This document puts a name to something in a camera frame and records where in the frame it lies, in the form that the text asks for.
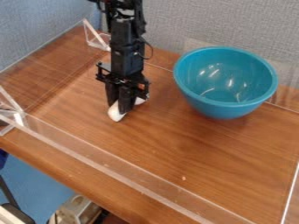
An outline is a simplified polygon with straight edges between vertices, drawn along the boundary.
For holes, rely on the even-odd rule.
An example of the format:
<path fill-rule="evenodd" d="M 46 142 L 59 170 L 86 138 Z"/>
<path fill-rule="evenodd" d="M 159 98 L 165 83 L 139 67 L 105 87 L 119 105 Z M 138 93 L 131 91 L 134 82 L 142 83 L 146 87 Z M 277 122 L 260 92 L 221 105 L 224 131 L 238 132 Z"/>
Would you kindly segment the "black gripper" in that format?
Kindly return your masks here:
<path fill-rule="evenodd" d="M 146 45 L 137 42 L 130 46 L 111 46 L 111 63 L 98 63 L 97 79 L 106 84 L 107 104 L 118 100 L 123 115 L 135 106 L 137 98 L 149 99 L 149 80 L 143 75 Z"/>

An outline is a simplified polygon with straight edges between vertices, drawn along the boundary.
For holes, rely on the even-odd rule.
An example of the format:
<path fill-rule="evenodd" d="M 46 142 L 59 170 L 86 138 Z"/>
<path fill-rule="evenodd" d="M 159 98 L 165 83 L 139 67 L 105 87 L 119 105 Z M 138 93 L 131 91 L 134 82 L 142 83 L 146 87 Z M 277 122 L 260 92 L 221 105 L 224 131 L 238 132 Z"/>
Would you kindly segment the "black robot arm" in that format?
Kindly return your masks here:
<path fill-rule="evenodd" d="M 107 14 L 111 64 L 98 63 L 97 79 L 106 84 L 109 114 L 123 117 L 149 99 L 150 81 L 143 75 L 146 18 L 143 0 L 90 0 Z"/>

